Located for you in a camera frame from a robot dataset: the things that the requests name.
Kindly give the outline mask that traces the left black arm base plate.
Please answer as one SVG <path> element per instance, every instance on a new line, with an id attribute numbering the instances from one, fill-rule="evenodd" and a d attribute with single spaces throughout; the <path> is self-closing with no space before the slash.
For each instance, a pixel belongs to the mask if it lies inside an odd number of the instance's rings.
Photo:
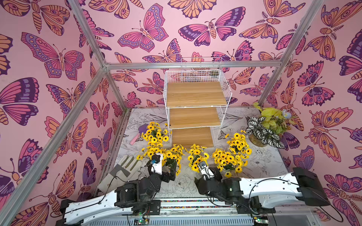
<path id="1" fill-rule="evenodd" d="M 161 201 L 138 202 L 132 207 L 133 216 L 160 215 Z"/>

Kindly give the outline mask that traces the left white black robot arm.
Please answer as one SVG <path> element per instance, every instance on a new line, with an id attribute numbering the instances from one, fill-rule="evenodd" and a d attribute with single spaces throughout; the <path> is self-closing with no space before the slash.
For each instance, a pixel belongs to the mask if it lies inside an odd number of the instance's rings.
<path id="1" fill-rule="evenodd" d="M 160 191 L 161 183 L 174 181 L 175 178 L 174 168 L 161 174 L 151 172 L 148 177 L 128 181 L 103 196 L 83 202 L 66 199 L 60 205 L 62 219 L 56 225 L 88 226 L 116 216 L 135 216 L 146 221 L 147 216 L 160 214 L 161 201 L 156 200 L 155 196 Z"/>

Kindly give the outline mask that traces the sunflower pot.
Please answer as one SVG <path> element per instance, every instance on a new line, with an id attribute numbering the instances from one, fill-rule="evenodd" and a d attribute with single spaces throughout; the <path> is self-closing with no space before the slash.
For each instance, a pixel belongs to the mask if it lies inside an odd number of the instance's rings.
<path id="1" fill-rule="evenodd" d="M 144 158 L 151 159 L 155 154 L 163 154 L 165 149 L 162 148 L 160 145 L 148 145 L 146 148 L 141 149 L 141 153 L 137 155 L 136 160 L 143 160 Z"/>
<path id="2" fill-rule="evenodd" d="M 146 125 L 146 131 L 141 133 L 141 136 L 146 140 L 150 146 L 163 147 L 164 143 L 169 142 L 170 134 L 165 124 L 165 128 L 162 128 L 157 122 L 150 122 Z"/>
<path id="3" fill-rule="evenodd" d="M 233 156 L 250 156 L 252 149 L 247 143 L 246 135 L 244 130 L 234 133 L 231 137 L 227 134 L 225 138 L 229 138 L 229 140 L 227 141 L 228 148 L 226 153 Z"/>
<path id="4" fill-rule="evenodd" d="M 187 153 L 189 154 L 188 156 L 188 161 L 189 161 L 189 167 L 194 171 L 199 173 L 200 169 L 199 169 L 199 164 L 201 162 L 205 162 L 206 165 L 208 166 L 208 159 L 210 157 L 210 155 L 205 151 L 207 149 L 207 147 L 205 146 L 199 146 L 196 144 L 193 144 L 190 149 L 187 150 Z"/>
<path id="5" fill-rule="evenodd" d="M 170 174 L 175 177 L 181 172 L 181 160 L 185 155 L 186 148 L 182 145 L 173 145 L 171 149 L 167 149 L 163 152 L 163 167 L 167 167 L 170 170 Z"/>
<path id="6" fill-rule="evenodd" d="M 218 170 L 223 172 L 225 177 L 231 178 L 233 174 L 239 175 L 243 172 L 244 167 L 248 165 L 250 150 L 238 150 L 230 147 L 228 150 L 216 149 L 212 157 Z"/>

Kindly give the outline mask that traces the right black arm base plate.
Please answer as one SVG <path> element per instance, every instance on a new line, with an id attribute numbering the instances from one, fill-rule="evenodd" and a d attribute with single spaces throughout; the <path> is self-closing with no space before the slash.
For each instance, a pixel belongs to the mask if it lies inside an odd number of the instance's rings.
<path id="1" fill-rule="evenodd" d="M 243 199 L 241 202 L 236 203 L 236 208 L 238 214 L 253 214 L 253 215 L 262 215 L 262 214 L 274 214 L 276 210 L 274 208 L 268 209 L 262 207 L 258 196 L 254 196 L 250 199 Z"/>

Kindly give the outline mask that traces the green striped leafy plant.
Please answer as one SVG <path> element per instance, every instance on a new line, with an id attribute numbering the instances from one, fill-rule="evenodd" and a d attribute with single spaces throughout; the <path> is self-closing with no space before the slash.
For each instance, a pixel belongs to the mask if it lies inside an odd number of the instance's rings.
<path id="1" fill-rule="evenodd" d="M 253 136 L 264 146 L 285 148 L 286 145 L 282 141 L 282 136 L 290 130 L 292 114 L 285 109 L 264 108 L 257 102 L 253 104 L 253 107 L 259 110 L 260 116 L 247 118 L 246 134 Z"/>

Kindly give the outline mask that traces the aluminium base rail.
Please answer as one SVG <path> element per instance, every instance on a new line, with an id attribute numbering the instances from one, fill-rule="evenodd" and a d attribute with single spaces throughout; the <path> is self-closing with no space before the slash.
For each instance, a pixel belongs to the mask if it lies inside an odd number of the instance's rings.
<path id="1" fill-rule="evenodd" d="M 282 205 L 255 215 L 244 206 L 227 206 L 217 199 L 155 199 L 146 211 L 134 207 L 90 214 L 78 212 L 66 224 L 74 226 L 320 226 L 313 209 Z"/>

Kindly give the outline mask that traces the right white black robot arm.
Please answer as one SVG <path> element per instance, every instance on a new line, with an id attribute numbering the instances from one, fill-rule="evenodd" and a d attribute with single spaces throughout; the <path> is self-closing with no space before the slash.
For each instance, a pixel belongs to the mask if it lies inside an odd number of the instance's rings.
<path id="1" fill-rule="evenodd" d="M 211 202 L 244 207 L 245 213 L 274 211 L 276 206 L 303 202 L 306 206 L 329 206 L 318 176 L 304 168 L 293 168 L 285 175 L 261 178 L 223 179 L 217 168 L 202 167 L 202 177 L 194 179 L 198 192 Z"/>

